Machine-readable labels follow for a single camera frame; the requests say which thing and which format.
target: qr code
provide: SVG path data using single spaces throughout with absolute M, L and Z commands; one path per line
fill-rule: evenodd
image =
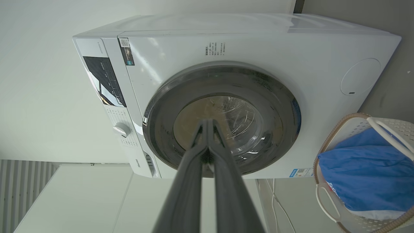
M 119 38 L 119 42 L 121 43 L 121 47 L 123 47 L 123 48 L 128 47 L 129 48 L 128 38 Z

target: black display panel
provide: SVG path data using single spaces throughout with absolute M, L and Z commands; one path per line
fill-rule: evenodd
M 109 58 L 83 57 L 104 104 L 126 107 Z

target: front-loading washing machine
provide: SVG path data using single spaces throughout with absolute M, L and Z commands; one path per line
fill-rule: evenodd
M 301 14 L 138 16 L 73 38 L 136 174 L 173 178 L 199 120 L 214 118 L 252 179 L 312 176 L 400 39 Z

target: dial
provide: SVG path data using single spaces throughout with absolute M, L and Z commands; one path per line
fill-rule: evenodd
M 123 123 L 116 123 L 113 127 L 114 132 L 119 135 L 121 138 L 126 138 L 131 133 L 131 129 Z

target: blue cloth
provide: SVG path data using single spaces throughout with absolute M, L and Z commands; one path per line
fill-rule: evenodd
M 414 206 L 414 163 L 374 129 L 321 153 L 325 180 L 352 211 L 407 211 Z

